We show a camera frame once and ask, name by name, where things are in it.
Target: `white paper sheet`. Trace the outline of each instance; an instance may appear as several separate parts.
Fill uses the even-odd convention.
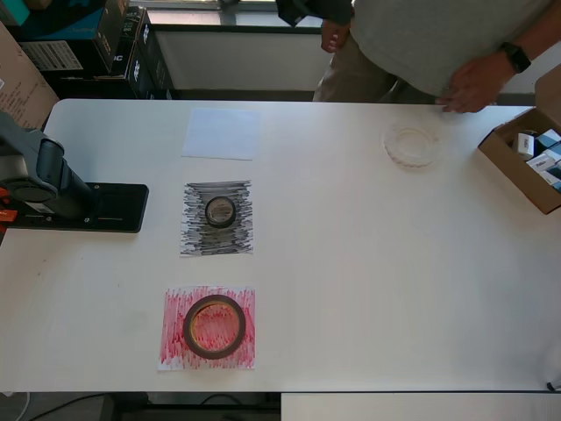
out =
[[[196,108],[181,156],[249,161],[257,155],[258,133],[257,111]]]

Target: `gray t-shirt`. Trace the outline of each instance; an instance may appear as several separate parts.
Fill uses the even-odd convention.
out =
[[[356,0],[351,29],[374,64],[440,96],[469,60],[512,41],[551,0]]]

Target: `open cardboard box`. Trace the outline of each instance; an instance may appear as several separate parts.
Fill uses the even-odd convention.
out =
[[[544,214],[561,207],[561,193],[553,189],[510,147],[517,133],[554,129],[561,134],[561,65],[536,82],[536,108],[495,127],[479,144],[497,168]]]

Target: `black wristwatch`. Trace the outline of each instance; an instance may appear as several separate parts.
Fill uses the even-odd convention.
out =
[[[522,73],[532,64],[524,50],[515,44],[505,42],[502,44],[501,50],[507,54],[508,61],[510,61],[516,73]]]

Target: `man's hand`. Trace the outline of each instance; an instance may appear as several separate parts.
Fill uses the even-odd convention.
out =
[[[350,23],[341,26],[324,19],[322,25],[322,49],[328,53],[335,53],[347,41],[350,29]]]
[[[447,112],[478,112],[493,103],[515,70],[504,52],[472,60],[451,78],[449,92],[437,99]]]

